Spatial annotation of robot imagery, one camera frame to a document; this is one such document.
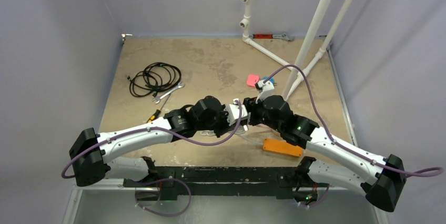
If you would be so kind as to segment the pink plug adapter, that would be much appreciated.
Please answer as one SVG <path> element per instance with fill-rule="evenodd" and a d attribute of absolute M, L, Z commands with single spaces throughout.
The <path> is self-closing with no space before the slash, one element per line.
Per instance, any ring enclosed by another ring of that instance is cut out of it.
<path fill-rule="evenodd" d="M 246 85 L 248 87 L 255 87 L 256 83 L 259 82 L 260 77 L 258 75 L 249 74 L 246 79 Z"/>

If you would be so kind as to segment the blue plug adapter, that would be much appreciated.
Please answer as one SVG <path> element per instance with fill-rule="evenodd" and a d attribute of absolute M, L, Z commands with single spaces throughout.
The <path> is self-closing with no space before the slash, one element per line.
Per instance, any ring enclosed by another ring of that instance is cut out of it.
<path fill-rule="evenodd" d="M 271 84 L 272 84 L 273 86 L 276 86 L 276 85 L 277 85 L 277 83 L 275 82 L 275 80 L 274 80 L 273 78 L 268 79 L 268 81 L 271 82 Z"/>

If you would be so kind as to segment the orange power strip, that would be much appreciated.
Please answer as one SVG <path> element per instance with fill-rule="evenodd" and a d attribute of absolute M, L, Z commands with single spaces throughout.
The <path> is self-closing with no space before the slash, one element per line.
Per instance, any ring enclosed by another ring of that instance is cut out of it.
<path fill-rule="evenodd" d="M 266 138 L 263 141 L 262 149 L 275 154 L 292 157 L 301 157 L 304 154 L 304 150 L 298 146 L 293 146 L 285 141 L 270 138 Z"/>

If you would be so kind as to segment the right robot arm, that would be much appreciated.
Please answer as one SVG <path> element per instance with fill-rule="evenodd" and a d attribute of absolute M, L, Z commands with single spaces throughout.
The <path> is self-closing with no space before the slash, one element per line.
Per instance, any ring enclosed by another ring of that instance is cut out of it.
<path fill-rule="evenodd" d="M 407 181 L 400 157 L 374 154 L 332 135 L 327 127 L 295 114 L 279 95 L 245 98 L 242 104 L 247 109 L 250 125 L 263 124 L 276 131 L 287 144 L 337 162 L 335 167 L 327 168 L 314 160 L 298 168 L 295 178 L 299 184 L 307 186 L 316 182 L 350 189 L 383 211 L 395 211 Z"/>

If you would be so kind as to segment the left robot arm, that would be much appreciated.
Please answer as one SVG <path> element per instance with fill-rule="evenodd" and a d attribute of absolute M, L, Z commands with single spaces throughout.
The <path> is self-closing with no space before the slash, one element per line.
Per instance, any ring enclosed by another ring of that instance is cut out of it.
<path fill-rule="evenodd" d="M 239 99 L 223 105 L 207 96 L 194 105 L 174 109 L 151 122 L 108 133 L 96 133 L 93 128 L 81 131 L 71 149 L 70 162 L 62 171 L 64 179 L 75 179 L 76 185 L 93 185 L 104 178 L 127 178 L 145 187 L 152 186 L 157 173 L 147 158 L 125 159 L 122 156 L 148 146 L 184 140 L 196 145 L 192 139 L 199 131 L 212 131 L 216 137 L 228 134 L 216 142 L 226 142 L 248 122 L 249 113 Z"/>

